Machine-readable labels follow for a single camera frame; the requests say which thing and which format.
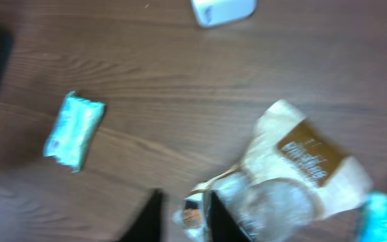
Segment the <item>brown label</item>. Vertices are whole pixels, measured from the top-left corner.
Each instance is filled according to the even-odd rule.
[[[346,155],[302,121],[278,144],[278,149],[316,185],[322,187]]]

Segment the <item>wood grain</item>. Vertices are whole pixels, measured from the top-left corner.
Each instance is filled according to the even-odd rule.
[[[0,0],[14,46],[0,84],[0,241],[109,241],[148,190],[171,213],[243,154],[277,99],[308,114],[387,192],[387,1],[259,0],[197,27],[189,1]],[[85,168],[42,147],[70,90],[107,104]],[[356,211],[290,239],[350,241]]]

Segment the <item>shiny blue package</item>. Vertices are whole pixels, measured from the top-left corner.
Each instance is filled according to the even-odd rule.
[[[103,113],[103,103],[76,97],[74,91],[68,93],[44,145],[44,156],[55,157],[73,172],[80,171]]]
[[[373,192],[363,208],[359,242],[387,242],[387,194]]]

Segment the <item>white container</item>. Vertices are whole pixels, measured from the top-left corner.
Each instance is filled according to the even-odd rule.
[[[256,8],[256,0],[191,0],[201,27],[209,28],[245,17]]]

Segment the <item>wooden surface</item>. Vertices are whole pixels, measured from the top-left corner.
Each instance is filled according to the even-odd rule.
[[[0,242],[115,239],[148,196],[170,221],[243,154],[277,99],[297,105],[387,191],[387,1],[259,0],[203,30],[189,1],[0,0],[15,39],[0,85]],[[107,104],[81,173],[42,158],[70,90]],[[357,213],[291,242],[350,241]]]

